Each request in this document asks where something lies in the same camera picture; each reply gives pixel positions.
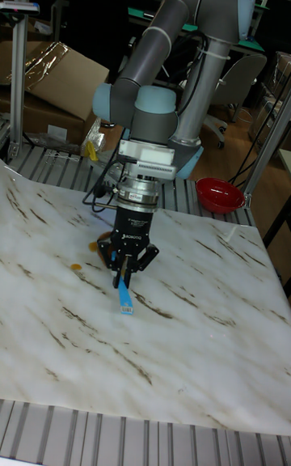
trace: marble-patterned sheet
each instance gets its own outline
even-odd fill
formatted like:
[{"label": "marble-patterned sheet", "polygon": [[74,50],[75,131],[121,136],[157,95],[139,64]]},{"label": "marble-patterned sheet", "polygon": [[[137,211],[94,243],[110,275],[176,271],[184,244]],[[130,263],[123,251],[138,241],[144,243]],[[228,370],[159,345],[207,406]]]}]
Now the marble-patterned sheet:
[{"label": "marble-patterned sheet", "polygon": [[0,167],[0,398],[291,434],[291,316],[258,231],[160,210],[125,316],[88,248],[114,212],[81,200]]}]

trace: metal frame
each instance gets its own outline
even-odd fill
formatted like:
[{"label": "metal frame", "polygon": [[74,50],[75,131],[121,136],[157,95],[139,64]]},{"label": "metal frame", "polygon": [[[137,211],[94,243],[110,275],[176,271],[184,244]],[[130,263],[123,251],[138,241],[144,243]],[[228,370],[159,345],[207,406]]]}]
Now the metal frame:
[{"label": "metal frame", "polygon": [[248,207],[251,205],[251,195],[254,192],[255,186],[258,184],[260,177],[264,169],[266,168],[268,161],[272,157],[280,138],[289,123],[291,118],[291,90],[288,92],[288,95],[276,117],[270,133],[262,146],[262,149],[258,155],[257,160],[255,161],[254,166],[252,167],[245,184],[242,187],[242,192],[247,199]]},{"label": "metal frame", "polygon": [[15,157],[21,150],[23,134],[23,102],[25,56],[27,47],[27,16],[13,29],[11,75],[11,144],[9,156]]}]

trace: cable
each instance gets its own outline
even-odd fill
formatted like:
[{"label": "cable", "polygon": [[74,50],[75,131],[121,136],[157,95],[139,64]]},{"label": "cable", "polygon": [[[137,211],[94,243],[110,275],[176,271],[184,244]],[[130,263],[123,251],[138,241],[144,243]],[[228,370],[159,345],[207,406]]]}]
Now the cable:
[{"label": "cable", "polygon": [[[120,181],[121,181],[121,179],[122,179],[122,177],[123,177],[124,168],[125,168],[125,164],[124,164],[123,167],[122,167],[121,174],[120,174],[120,177],[119,177],[119,179],[118,179],[116,185],[118,185],[118,184],[120,183]],[[98,209],[98,210],[95,208],[95,199],[96,199],[96,197],[94,196],[93,201],[92,201],[92,211],[93,211],[93,213],[102,213],[102,212],[106,209],[106,207],[107,207],[108,205],[111,204],[112,199],[113,199],[113,197],[114,197],[114,194],[115,194],[115,193],[112,193],[112,195],[110,196],[110,198],[109,198],[107,204],[105,204],[104,207],[102,207],[101,209]]]},{"label": "cable", "polygon": [[[203,42],[203,45],[202,45],[202,48],[204,49],[205,48],[205,41],[207,40],[206,39],[206,36],[204,33],[200,32],[200,31],[194,31],[194,32],[191,32],[189,33],[188,35],[184,36],[182,41],[179,40],[179,42],[177,43],[178,47],[182,44],[184,44],[186,41],[188,41],[189,39],[191,38],[201,38],[202,39],[202,42]],[[177,58],[178,56],[181,57],[183,54],[189,52],[189,48],[185,49],[183,52],[176,52],[176,49],[177,49],[177,45],[173,48],[172,52],[171,52],[171,57],[172,58]],[[194,58],[193,62],[192,62],[192,66],[194,66],[203,56],[203,53],[201,52],[197,52],[197,55],[196,57]],[[189,64],[187,64],[185,67],[183,67],[182,69],[179,69],[177,70],[176,72],[174,72],[170,77],[169,79],[167,80],[167,87],[170,86],[170,84],[175,80],[175,78],[177,78],[180,74],[182,74],[183,72],[185,72],[186,70],[188,70],[188,66]]]},{"label": "cable", "polygon": [[240,119],[240,121],[243,121],[244,123],[250,124],[250,123],[252,122],[252,120],[253,120],[252,115],[251,115],[251,112],[249,112],[246,108],[240,108],[239,111],[241,111],[241,110],[242,110],[243,112],[246,112],[246,113],[249,114],[249,116],[251,117],[251,121],[247,121],[247,119],[243,119],[242,117],[238,117],[238,119]]},{"label": "cable", "polygon": [[270,119],[272,113],[274,112],[274,110],[275,110],[277,104],[279,103],[280,98],[282,97],[282,94],[283,94],[285,88],[287,87],[287,84],[289,83],[290,78],[291,78],[291,74],[290,74],[290,75],[288,76],[288,78],[286,79],[286,82],[285,82],[284,86],[282,87],[282,90],[280,91],[280,94],[278,95],[278,97],[277,97],[277,99],[276,99],[274,105],[272,106],[270,112],[268,113],[266,119],[264,120],[264,123],[263,123],[263,124],[261,125],[261,127],[259,128],[259,131],[258,131],[258,133],[256,134],[255,139],[253,140],[253,142],[252,142],[252,144],[251,144],[251,147],[250,147],[249,151],[247,152],[247,155],[246,155],[245,159],[242,161],[242,164],[240,165],[240,167],[239,167],[239,169],[238,169],[238,172],[236,173],[236,175],[234,175],[232,178],[229,179],[229,182],[230,182],[231,184],[233,184],[233,183],[236,181],[236,179],[238,178],[239,175],[242,175],[242,173],[244,173],[244,172],[248,169],[248,167],[247,167],[245,170],[242,171],[243,166],[245,165],[245,163],[246,163],[247,159],[249,158],[249,156],[250,156],[250,154],[251,154],[253,148],[255,147],[255,144],[256,144],[256,142],[257,142],[257,140],[258,140],[260,134],[262,133],[264,127],[266,126],[266,124],[268,123],[268,120]]},{"label": "cable", "polygon": [[[197,75],[197,78],[196,78],[196,82],[195,82],[195,85],[193,87],[193,90],[190,94],[190,96],[188,97],[188,100],[186,101],[185,105],[178,111],[177,115],[180,116],[183,112],[185,112],[186,108],[188,107],[188,105],[190,104],[190,101],[192,100],[192,97],[194,96],[195,92],[196,92],[196,89],[197,89],[197,86],[198,86],[198,83],[200,81],[200,77],[201,77],[201,74],[202,74],[202,70],[203,70],[203,67],[204,67],[204,64],[205,64],[205,59],[206,59],[206,53],[208,51],[208,47],[209,47],[209,42],[205,36],[205,47],[204,47],[204,52],[201,53],[202,54],[202,57],[201,57],[201,64],[200,64],[200,69],[198,71],[198,75]],[[198,62],[198,58],[196,61],[193,62],[193,66],[191,68],[191,70],[194,69],[194,67],[196,66]]]},{"label": "cable", "polygon": [[[119,145],[120,145],[120,141],[122,139],[122,137],[124,136],[124,132],[125,132],[125,128],[123,128],[122,132],[121,132],[121,136],[119,138],[119,141],[118,143],[116,144],[116,147],[112,153],[112,156],[110,157],[110,159],[108,160],[108,163],[106,164],[104,170],[102,171],[101,175],[99,176],[99,178],[97,179],[97,181],[95,182],[95,184],[93,185],[93,187],[90,189],[89,193],[86,194],[86,196],[82,199],[82,204],[84,205],[90,205],[93,212],[95,213],[98,213],[98,212],[102,212],[104,209],[106,209],[106,206],[110,204],[113,196],[114,196],[114,193],[112,194],[112,196],[109,198],[108,200],[108,203],[104,205],[104,207],[101,209],[101,210],[95,210],[95,200],[97,198],[97,191],[98,191],[98,187],[103,183],[103,180],[105,178],[105,176],[107,175],[109,169],[114,165],[116,164],[117,159],[114,159],[118,149],[119,149]],[[94,195],[93,195],[93,200],[92,201],[86,201],[87,198],[94,192]]]}]

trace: wooden floor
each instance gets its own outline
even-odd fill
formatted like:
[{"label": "wooden floor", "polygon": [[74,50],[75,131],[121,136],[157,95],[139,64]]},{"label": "wooden floor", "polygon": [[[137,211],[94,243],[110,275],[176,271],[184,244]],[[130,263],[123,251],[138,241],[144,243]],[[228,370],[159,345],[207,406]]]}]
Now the wooden floor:
[{"label": "wooden floor", "polygon": [[[230,119],[229,113],[224,108],[216,108],[211,113],[225,121]],[[250,120],[249,115],[245,112],[241,112],[240,116],[246,121]],[[191,179],[198,180],[204,176],[212,176],[229,180],[234,176],[251,146],[247,134],[249,126],[247,122],[240,119],[235,124],[229,123],[225,133],[226,145],[223,150],[217,147],[217,136],[208,128],[203,127],[200,138],[205,150],[191,175]],[[121,129],[116,127],[113,130],[103,131],[107,139],[104,149],[109,150],[117,143]],[[253,150],[247,163],[251,163],[256,155],[255,150]],[[236,184],[239,184],[245,177],[246,175],[242,175],[241,180]],[[266,234],[290,193],[291,179],[287,171],[280,159],[272,160],[254,191],[251,203],[251,211],[262,237]],[[280,229],[268,251],[284,284],[291,276],[291,232],[287,224]]]}]

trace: black cable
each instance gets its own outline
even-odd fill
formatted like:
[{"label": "black cable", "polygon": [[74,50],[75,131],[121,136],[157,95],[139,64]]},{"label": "black cable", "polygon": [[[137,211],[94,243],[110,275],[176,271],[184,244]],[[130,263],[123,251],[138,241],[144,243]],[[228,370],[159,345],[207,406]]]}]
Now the black cable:
[{"label": "black cable", "polygon": [[243,175],[243,173],[247,172],[247,170],[250,169],[250,167],[252,167],[252,166],[255,164],[255,161],[256,161],[256,159],[253,160],[252,163],[249,164],[247,167],[245,167],[244,169],[242,169],[239,173],[237,173],[237,178],[238,178],[238,176]]},{"label": "black cable", "polygon": [[190,101],[192,100],[192,97],[194,96],[194,94],[196,92],[196,89],[197,89],[197,86],[198,86],[198,83],[200,81],[200,77],[201,77],[201,74],[202,74],[202,70],[203,70],[203,67],[204,67],[204,64],[205,64],[206,53],[208,51],[208,47],[209,47],[209,42],[208,42],[207,38],[205,37],[205,47],[202,49],[203,53],[202,53],[202,57],[201,57],[201,64],[200,64],[200,69],[198,71],[198,75],[197,75],[197,78],[196,78],[196,81],[195,81],[195,85],[194,85],[193,90],[192,90],[190,96],[188,97],[188,100],[186,101],[185,105],[178,111],[178,113],[177,113],[178,116],[180,116],[183,112],[185,112],[186,108],[190,104]]},{"label": "black cable", "polygon": [[[182,42],[178,42],[179,44],[183,44],[185,41],[187,41],[189,38],[193,38],[193,37],[199,37],[202,39],[202,50],[205,50],[205,44],[206,44],[206,36],[204,33],[200,32],[200,31],[194,31],[194,32],[191,32],[189,33],[188,35],[184,36],[183,37],[183,40]],[[188,52],[189,49],[186,49],[184,50],[183,52],[177,52],[175,53],[176,51],[176,47],[173,48],[172,50],[172,53],[171,53],[171,57],[173,58],[176,58],[178,56],[181,57],[181,55],[183,55],[184,53]],[[193,68],[194,65],[201,59],[201,57],[203,56],[203,53],[201,51],[198,51],[197,50],[197,55],[196,57],[194,58],[193,62],[192,62],[192,65],[191,67]],[[186,67],[183,67],[183,69],[179,69],[177,70],[176,72],[174,72],[171,76],[169,76],[168,80],[167,80],[167,87],[170,86],[171,82],[173,82],[174,78],[176,78],[177,76],[179,76],[180,74],[182,74],[185,70],[188,70],[189,68],[189,65],[187,65]]]},{"label": "black cable", "polygon": [[255,139],[253,140],[253,142],[252,142],[252,144],[251,144],[251,147],[250,147],[249,151],[247,152],[247,155],[246,155],[245,159],[242,161],[242,164],[240,165],[240,167],[239,167],[239,169],[238,169],[238,172],[237,172],[232,178],[229,179],[229,182],[230,182],[231,184],[233,184],[233,183],[236,181],[236,179],[238,178],[239,175],[242,175],[247,169],[250,168],[250,166],[253,166],[253,165],[254,165],[256,159],[255,159],[255,161],[252,163],[252,165],[250,165],[250,166],[248,166],[246,169],[242,170],[242,169],[243,169],[243,166],[245,165],[247,159],[249,158],[249,156],[250,156],[250,154],[251,154],[253,148],[255,147],[255,144],[256,144],[256,142],[257,142],[257,140],[258,140],[260,134],[261,134],[262,131],[264,130],[264,127],[265,127],[266,124],[268,123],[268,120],[270,119],[272,113],[274,112],[274,110],[275,110],[275,108],[276,108],[278,102],[280,101],[280,98],[282,97],[282,94],[283,94],[285,88],[287,87],[287,84],[289,83],[290,78],[291,78],[291,74],[290,74],[290,75],[288,76],[288,78],[286,79],[286,82],[285,82],[284,86],[282,87],[282,90],[280,91],[280,94],[278,95],[278,97],[277,97],[277,99],[276,99],[274,105],[272,106],[270,112],[268,113],[266,119],[264,120],[264,123],[263,123],[263,124],[261,125],[261,127],[259,128],[259,131],[258,131],[258,133],[256,134]]},{"label": "black cable", "polygon": [[[120,183],[120,181],[121,181],[121,179],[122,179],[122,177],[123,177],[124,168],[125,168],[125,164],[124,164],[123,167],[122,167],[121,174],[120,174],[120,177],[119,177],[119,179],[118,179],[116,185],[118,185],[118,184]],[[111,194],[111,196],[110,196],[110,198],[109,198],[107,204],[105,204],[104,207],[102,207],[101,209],[98,209],[98,210],[97,210],[97,209],[95,209],[95,200],[96,200],[96,196],[94,195],[94,198],[93,198],[93,201],[92,201],[92,211],[93,211],[93,213],[102,213],[102,211],[104,211],[104,210],[106,209],[106,207],[108,207],[108,205],[111,204],[113,197],[114,197],[114,193]]]},{"label": "black cable", "polygon": [[[90,205],[92,207],[92,210],[94,212],[101,212],[101,211],[96,211],[94,210],[94,205],[95,205],[95,200],[96,200],[96,193],[97,193],[97,190],[98,190],[98,187],[103,183],[103,180],[105,178],[105,176],[107,175],[109,169],[114,165],[116,164],[116,162],[118,162],[116,159],[114,159],[115,155],[116,155],[116,152],[118,151],[119,149],[119,145],[120,145],[120,141],[122,139],[122,137],[124,136],[124,132],[125,132],[125,128],[123,128],[122,132],[121,132],[121,136],[119,138],[119,141],[118,143],[116,144],[116,147],[112,153],[112,156],[110,157],[110,159],[108,160],[108,163],[106,164],[104,170],[102,171],[101,175],[99,176],[99,178],[97,179],[97,181],[95,182],[95,184],[93,185],[93,187],[90,189],[90,191],[85,195],[85,197],[82,199],[82,204],[84,205]],[[93,201],[86,201],[87,198],[94,192],[94,196],[93,196]]]}]

